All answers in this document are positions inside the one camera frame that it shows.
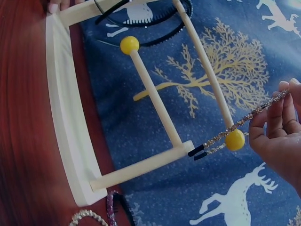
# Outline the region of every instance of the white deer print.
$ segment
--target white deer print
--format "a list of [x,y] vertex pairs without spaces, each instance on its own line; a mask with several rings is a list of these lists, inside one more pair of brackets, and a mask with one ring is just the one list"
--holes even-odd
[[278,187],[278,185],[274,185],[274,181],[268,184],[270,179],[263,180],[265,176],[260,177],[258,175],[264,169],[264,164],[256,167],[251,173],[247,173],[244,178],[235,181],[226,195],[215,193],[210,198],[204,200],[199,210],[200,214],[208,211],[208,205],[214,201],[218,201],[220,205],[216,209],[202,215],[199,219],[190,220],[190,225],[197,225],[207,218],[223,213],[227,226],[250,226],[251,214],[246,201],[248,189],[255,184],[256,186],[263,186],[266,193],[272,194],[272,191]]
[[[227,0],[227,1],[232,1],[232,0]],[[236,1],[243,2],[242,0],[236,0]]]
[[[124,7],[127,10],[127,16],[128,20],[126,20],[125,23],[128,24],[134,24],[134,23],[149,23],[153,19],[153,13],[151,9],[147,6],[146,3],[144,4],[134,4],[129,5],[128,7]],[[114,13],[124,9],[120,8],[114,11]],[[106,24],[107,27],[118,27],[115,24]],[[115,35],[118,35],[122,32],[127,31],[127,27],[123,27],[113,33],[107,33],[107,37],[114,37]]]
[[283,15],[279,7],[277,6],[277,3],[275,0],[259,0],[259,3],[257,4],[256,8],[260,9],[262,5],[266,5],[270,12],[272,13],[272,16],[262,16],[263,20],[273,20],[274,23],[268,26],[268,30],[270,30],[273,27],[281,27],[287,32],[294,32],[297,34],[300,38],[300,32],[297,30],[298,28],[295,26],[295,18],[299,17],[297,14],[291,14],[290,20],[287,20],[286,17]]

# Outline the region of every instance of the silver sparkly headband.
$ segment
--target silver sparkly headband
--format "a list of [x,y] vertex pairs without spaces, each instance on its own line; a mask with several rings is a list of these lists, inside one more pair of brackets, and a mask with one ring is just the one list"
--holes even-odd
[[[206,143],[203,143],[202,145],[198,146],[197,148],[193,149],[192,151],[188,152],[188,156],[192,157],[195,154],[205,150],[206,148],[212,146],[217,141],[221,140],[222,138],[226,137],[230,132],[235,131],[238,127],[245,124],[246,121],[251,120],[255,115],[260,114],[265,108],[270,107],[274,102],[278,102],[279,100],[283,99],[287,94],[289,93],[289,89],[285,89],[282,92],[277,93],[274,97],[271,97],[267,102],[264,102],[263,104],[256,107],[253,111],[251,111],[249,114],[247,114],[245,117],[243,117],[241,120],[239,120],[236,124],[233,126],[228,127],[224,132],[220,132],[217,136],[212,138],[211,140],[208,140]],[[217,152],[218,150],[225,147],[225,144],[222,144],[218,146],[217,148],[212,148],[208,151],[205,151],[197,156],[194,157],[194,160],[199,160],[201,158],[204,158],[205,156],[209,154],[213,154]]]

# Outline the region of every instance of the hand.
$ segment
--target hand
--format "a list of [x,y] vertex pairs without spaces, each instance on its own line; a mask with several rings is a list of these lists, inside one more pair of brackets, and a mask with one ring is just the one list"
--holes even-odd
[[280,82],[279,91],[287,88],[290,94],[250,122],[249,139],[250,146],[262,160],[301,197],[301,84],[296,79]]
[[[83,3],[85,0],[75,0],[75,4]],[[70,0],[50,0],[48,5],[49,13],[55,13],[60,6],[61,10],[65,10],[70,6]]]

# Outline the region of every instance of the white base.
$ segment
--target white base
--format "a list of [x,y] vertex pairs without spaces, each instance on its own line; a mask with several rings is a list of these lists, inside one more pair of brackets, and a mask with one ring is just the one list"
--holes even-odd
[[79,207],[91,205],[108,193],[93,192],[89,183],[102,175],[81,105],[70,31],[55,14],[46,21],[46,61],[53,123],[69,186]]

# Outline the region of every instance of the blue tablecloth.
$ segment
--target blue tablecloth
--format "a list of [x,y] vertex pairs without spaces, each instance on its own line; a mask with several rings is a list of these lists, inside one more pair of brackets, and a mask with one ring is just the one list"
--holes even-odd
[[[139,5],[116,12],[115,18],[147,21],[171,5],[170,0]],[[300,0],[193,0],[193,6],[192,22],[234,121],[277,90],[281,80],[301,80]],[[121,169],[172,145],[130,57],[97,39],[118,43],[134,35],[146,42],[180,20],[134,29],[107,20],[95,26],[94,21],[81,24],[88,70],[110,153]],[[224,130],[186,29],[139,52],[182,141],[198,146]],[[301,204],[295,190],[248,144],[199,161],[184,157],[121,186],[138,226],[286,226]],[[299,226],[300,218],[299,212],[299,223],[291,226]]]

